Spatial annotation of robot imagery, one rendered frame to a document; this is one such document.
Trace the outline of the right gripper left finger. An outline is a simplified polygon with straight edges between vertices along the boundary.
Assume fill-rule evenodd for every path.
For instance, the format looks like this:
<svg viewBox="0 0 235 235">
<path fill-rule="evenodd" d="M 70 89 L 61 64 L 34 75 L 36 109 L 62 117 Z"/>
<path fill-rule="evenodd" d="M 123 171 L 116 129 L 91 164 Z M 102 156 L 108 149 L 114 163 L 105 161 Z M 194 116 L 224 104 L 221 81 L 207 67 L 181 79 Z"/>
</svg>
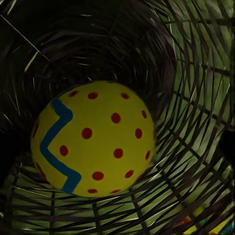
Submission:
<svg viewBox="0 0 235 235">
<path fill-rule="evenodd" d="M 0 136 L 0 188 L 25 149 L 21 130 Z"/>
</svg>

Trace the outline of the easter egg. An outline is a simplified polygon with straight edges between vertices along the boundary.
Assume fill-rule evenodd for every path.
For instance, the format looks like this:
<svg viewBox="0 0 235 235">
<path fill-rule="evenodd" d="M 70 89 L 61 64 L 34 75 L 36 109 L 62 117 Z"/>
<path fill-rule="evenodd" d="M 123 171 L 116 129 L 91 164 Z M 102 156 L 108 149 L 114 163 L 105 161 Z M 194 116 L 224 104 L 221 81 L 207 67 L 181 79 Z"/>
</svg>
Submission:
<svg viewBox="0 0 235 235">
<path fill-rule="evenodd" d="M 205 209 L 205 207 L 207 206 L 208 204 L 204 203 L 202 204 L 200 207 L 198 207 L 195 211 L 193 211 L 193 214 L 196 216 L 198 216 L 199 214 L 202 213 L 202 211 Z M 208 217 L 206 217 L 205 219 L 201 220 L 200 223 L 201 225 L 203 226 L 208 220 L 209 218 L 213 215 L 213 213 L 211 215 L 209 215 Z M 187 216 L 186 218 L 184 218 L 183 221 L 179 222 L 178 226 L 179 225 L 182 225 L 184 223 L 187 223 L 191 221 L 190 217 Z M 211 230 L 208 235 L 217 235 L 219 233 L 219 231 L 226 225 L 226 223 L 228 223 L 230 221 L 229 218 L 225 219 L 223 222 L 221 222 L 218 226 L 216 226 L 213 230 Z M 224 234 L 226 231 L 230 230 L 233 226 L 233 224 L 231 223 L 220 235 Z M 194 225 L 192 226 L 191 228 L 189 228 L 188 230 L 186 230 L 185 232 L 183 232 L 181 235 L 187 235 L 195 230 L 197 230 L 198 228 Z M 232 235 L 235 235 L 235 232 L 232 234 Z"/>
<path fill-rule="evenodd" d="M 80 83 L 55 97 L 32 129 L 30 150 L 41 175 L 85 198 L 118 194 L 145 172 L 155 147 L 153 117 L 130 87 Z"/>
</svg>

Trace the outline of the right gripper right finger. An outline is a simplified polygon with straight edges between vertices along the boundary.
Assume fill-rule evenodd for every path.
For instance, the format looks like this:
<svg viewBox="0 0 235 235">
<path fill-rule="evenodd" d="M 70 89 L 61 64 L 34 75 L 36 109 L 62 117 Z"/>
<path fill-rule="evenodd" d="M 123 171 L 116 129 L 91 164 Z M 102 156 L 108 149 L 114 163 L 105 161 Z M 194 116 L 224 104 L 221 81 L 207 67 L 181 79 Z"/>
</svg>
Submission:
<svg viewBox="0 0 235 235">
<path fill-rule="evenodd" d="M 224 130 L 219 147 L 235 170 L 235 132 Z"/>
</svg>

